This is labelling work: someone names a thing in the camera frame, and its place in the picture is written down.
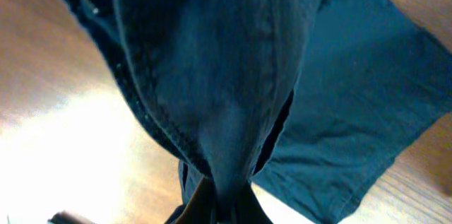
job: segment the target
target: dark object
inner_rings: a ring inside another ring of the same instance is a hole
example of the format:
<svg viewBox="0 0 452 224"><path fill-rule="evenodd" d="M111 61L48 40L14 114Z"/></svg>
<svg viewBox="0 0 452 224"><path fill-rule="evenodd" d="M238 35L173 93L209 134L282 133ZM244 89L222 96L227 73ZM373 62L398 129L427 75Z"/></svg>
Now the dark object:
<svg viewBox="0 0 452 224"><path fill-rule="evenodd" d="M207 177L220 220L253 180L337 223L452 109L451 55L389 0L66 2L137 119L181 160L172 218Z"/></svg>
<svg viewBox="0 0 452 224"><path fill-rule="evenodd" d="M81 218L71 213L61 212L55 214L52 219L48 220L49 224L94 224L89 220Z"/></svg>
<svg viewBox="0 0 452 224"><path fill-rule="evenodd" d="M251 186L246 184L240 191L236 204L229 212L229 220L227 223L262 223L271 224L262 208L254 196ZM215 185L212 181L204 178L197 186L194 195L184 209L184 212L172 220L166 222L168 224L216 224L226 223L220 222L217 216L217 204L215 198Z"/></svg>

